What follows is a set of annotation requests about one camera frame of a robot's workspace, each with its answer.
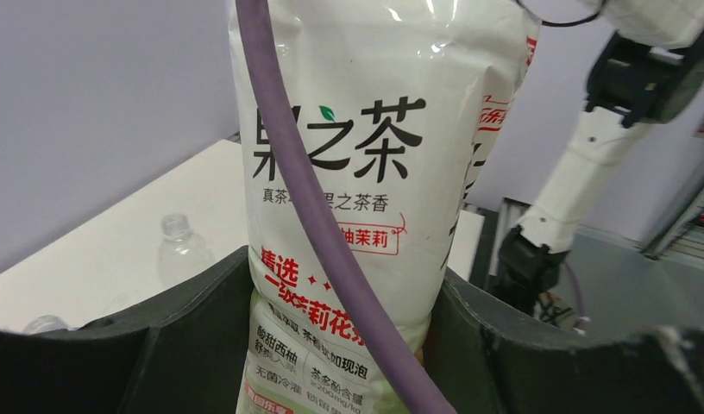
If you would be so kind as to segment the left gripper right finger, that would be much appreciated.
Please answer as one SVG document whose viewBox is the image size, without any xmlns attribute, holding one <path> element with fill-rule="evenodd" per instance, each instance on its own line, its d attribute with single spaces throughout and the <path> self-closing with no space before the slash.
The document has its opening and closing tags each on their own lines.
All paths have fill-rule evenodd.
<svg viewBox="0 0 704 414">
<path fill-rule="evenodd" d="M 452 271 L 433 308 L 426 370 L 460 413 L 704 413 L 704 327 L 599 341 Z"/>
</svg>

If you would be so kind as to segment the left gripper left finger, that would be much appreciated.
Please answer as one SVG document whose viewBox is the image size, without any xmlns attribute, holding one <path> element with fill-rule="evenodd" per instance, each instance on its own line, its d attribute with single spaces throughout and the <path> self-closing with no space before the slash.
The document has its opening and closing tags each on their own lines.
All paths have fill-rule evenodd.
<svg viewBox="0 0 704 414">
<path fill-rule="evenodd" d="M 0 413 L 232 413 L 253 289 L 243 247 L 79 329 L 0 331 Z"/>
</svg>

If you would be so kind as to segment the clear bottle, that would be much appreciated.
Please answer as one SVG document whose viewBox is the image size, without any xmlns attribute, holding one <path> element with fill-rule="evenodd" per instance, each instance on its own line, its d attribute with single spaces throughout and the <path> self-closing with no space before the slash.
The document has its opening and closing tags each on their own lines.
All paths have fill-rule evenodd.
<svg viewBox="0 0 704 414">
<path fill-rule="evenodd" d="M 183 283 L 217 262 L 206 240 L 192 229 L 187 215 L 173 213 L 162 217 L 160 229 L 157 274 L 162 287 Z"/>
<path fill-rule="evenodd" d="M 43 315 L 30 321 L 22 330 L 25 335 L 37 335 L 56 330 L 70 330 L 69 325 L 63 318 L 55 315 Z"/>
</svg>

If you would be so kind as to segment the green orange label bottle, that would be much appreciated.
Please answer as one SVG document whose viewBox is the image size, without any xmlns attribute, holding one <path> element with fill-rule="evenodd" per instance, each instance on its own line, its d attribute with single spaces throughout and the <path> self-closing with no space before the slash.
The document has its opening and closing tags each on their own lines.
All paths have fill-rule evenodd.
<svg viewBox="0 0 704 414">
<path fill-rule="evenodd" d="M 513 1 L 232 1 L 241 413 L 450 413 L 415 358 L 539 26 Z"/>
</svg>

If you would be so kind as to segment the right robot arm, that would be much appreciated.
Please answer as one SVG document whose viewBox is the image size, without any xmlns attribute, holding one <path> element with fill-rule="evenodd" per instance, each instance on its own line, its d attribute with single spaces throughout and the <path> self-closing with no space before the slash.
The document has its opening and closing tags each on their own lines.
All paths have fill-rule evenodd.
<svg viewBox="0 0 704 414">
<path fill-rule="evenodd" d="M 533 315 L 613 169 L 704 84 L 704 0 L 590 1 L 614 28 L 588 75 L 572 137 L 547 182 L 500 244 L 490 292 Z"/>
</svg>

